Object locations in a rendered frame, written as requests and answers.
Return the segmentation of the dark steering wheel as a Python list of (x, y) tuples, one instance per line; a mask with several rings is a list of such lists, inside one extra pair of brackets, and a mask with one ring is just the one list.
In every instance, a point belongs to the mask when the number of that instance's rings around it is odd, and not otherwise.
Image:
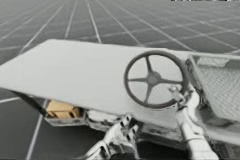
[[(150, 62), (151, 56), (160, 56), (160, 57), (165, 57), (165, 58), (170, 59), (179, 68), (179, 70), (181, 72), (182, 80), (176, 81), (176, 80), (170, 80), (170, 79), (163, 78), (157, 71), (155, 71), (152, 68), (152, 65)], [(144, 58), (146, 61), (147, 75), (145, 77), (140, 77), (140, 78), (129, 78), (128, 74), (129, 74), (132, 66), (142, 58)], [(181, 62), (181, 60), (177, 56), (172, 55), (166, 51), (152, 50), (152, 51), (143, 52), (142, 54), (135, 56), (128, 63), (128, 65), (124, 71), (123, 81), (124, 81), (124, 87), (126, 89), (127, 94), (130, 96), (130, 98), (134, 102), (136, 102), (137, 104), (139, 104), (141, 106), (144, 106), (145, 108), (161, 109), (161, 108), (166, 108), (166, 107), (169, 107), (169, 106), (175, 104), (176, 100), (174, 98), (171, 98), (170, 100), (168, 100), (164, 103), (159, 103), (159, 104), (150, 103), (149, 98), (150, 98), (153, 88), (160, 84), (180, 85), (181, 89), (179, 90), (179, 92), (181, 94), (185, 94), (188, 91), (189, 78), (188, 78), (187, 71), (185, 70), (184, 64)], [(146, 91), (146, 95), (145, 95), (145, 98), (143, 101), (141, 101), (131, 91), (129, 82), (143, 82), (143, 83), (147, 84), (147, 91)]]

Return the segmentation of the grey cart with brown box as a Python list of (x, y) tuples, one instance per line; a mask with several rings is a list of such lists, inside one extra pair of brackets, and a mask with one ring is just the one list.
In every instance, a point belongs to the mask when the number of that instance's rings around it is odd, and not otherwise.
[[(124, 71), (128, 63), (146, 51), (166, 51), (184, 64), (194, 91), (189, 112), (201, 125), (209, 142), (240, 147), (240, 123), (217, 117), (194, 76), (191, 55), (240, 56), (168, 48), (136, 47), (81, 41), (50, 39), (0, 65), (0, 89), (17, 94), (28, 102), (35, 98), (50, 100), (39, 113), (57, 127), (87, 125), (107, 131), (124, 114), (131, 114), (141, 125), (142, 139), (160, 144), (176, 145), (183, 141), (178, 127), (176, 103), (161, 109), (145, 108), (134, 102), (124, 87)], [(179, 68), (168, 58), (151, 56), (152, 68), (163, 78), (181, 81)], [(128, 77), (147, 75), (144, 58), (131, 68)], [(153, 88), (149, 102), (164, 103), (172, 97), (160, 84)], [(147, 84), (129, 82), (131, 91), (144, 100)]]

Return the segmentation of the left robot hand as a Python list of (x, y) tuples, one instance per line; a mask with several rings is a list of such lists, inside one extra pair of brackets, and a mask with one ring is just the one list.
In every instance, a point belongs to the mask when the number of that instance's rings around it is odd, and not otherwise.
[(136, 135), (139, 124), (131, 114), (125, 114), (109, 129), (109, 133), (114, 136)]

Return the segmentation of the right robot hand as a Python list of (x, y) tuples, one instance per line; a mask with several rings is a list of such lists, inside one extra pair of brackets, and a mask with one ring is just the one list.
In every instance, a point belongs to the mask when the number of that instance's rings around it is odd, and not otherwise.
[(171, 85), (168, 90), (170, 91), (173, 99), (176, 101), (178, 111), (192, 106), (193, 90), (188, 89), (187, 91), (181, 92), (176, 85)]

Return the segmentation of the grey mesh tray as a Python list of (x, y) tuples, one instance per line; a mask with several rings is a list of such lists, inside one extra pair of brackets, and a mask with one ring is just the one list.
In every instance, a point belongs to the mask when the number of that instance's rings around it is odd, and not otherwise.
[(240, 56), (191, 55), (189, 60), (213, 113), (240, 123)]

